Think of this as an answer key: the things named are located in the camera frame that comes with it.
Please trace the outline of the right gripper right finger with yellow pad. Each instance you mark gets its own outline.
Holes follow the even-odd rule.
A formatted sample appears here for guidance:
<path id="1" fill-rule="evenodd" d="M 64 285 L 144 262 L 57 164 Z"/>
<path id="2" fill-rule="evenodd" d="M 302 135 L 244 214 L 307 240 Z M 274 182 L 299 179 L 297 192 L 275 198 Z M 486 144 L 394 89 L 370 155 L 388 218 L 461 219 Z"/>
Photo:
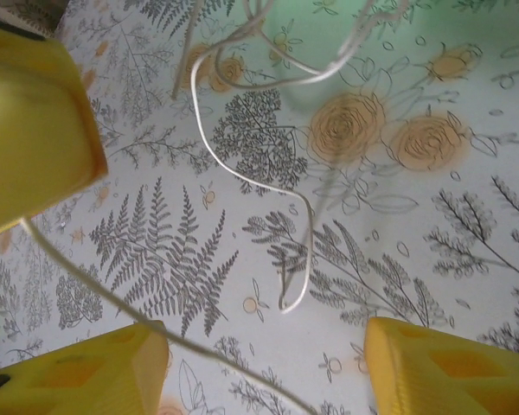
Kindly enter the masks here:
<path id="1" fill-rule="evenodd" d="M 378 415 L 519 415 L 519 354 L 387 317 L 364 358 Z"/>

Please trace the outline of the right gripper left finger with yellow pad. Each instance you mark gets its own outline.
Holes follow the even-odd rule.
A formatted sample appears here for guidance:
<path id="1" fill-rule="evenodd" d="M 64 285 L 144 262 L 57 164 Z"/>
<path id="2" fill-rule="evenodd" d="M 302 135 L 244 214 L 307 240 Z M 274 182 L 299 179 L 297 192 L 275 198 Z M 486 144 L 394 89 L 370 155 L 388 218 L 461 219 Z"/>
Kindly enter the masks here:
<path id="1" fill-rule="evenodd" d="M 142 323 L 0 369 L 0 415 L 156 415 L 167 340 Z"/>

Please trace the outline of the floral patterned table mat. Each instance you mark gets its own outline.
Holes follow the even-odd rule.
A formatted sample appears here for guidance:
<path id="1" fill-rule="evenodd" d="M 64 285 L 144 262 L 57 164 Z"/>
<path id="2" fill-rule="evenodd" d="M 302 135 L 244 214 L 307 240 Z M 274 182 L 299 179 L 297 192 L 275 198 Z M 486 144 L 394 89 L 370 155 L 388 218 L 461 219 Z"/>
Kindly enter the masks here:
<path id="1" fill-rule="evenodd" d="M 48 240 L 318 415 L 378 415 L 375 316 L 519 353 L 519 0 L 275 0 L 190 86 L 193 6 L 0 0 L 54 25 L 108 161 Z"/>

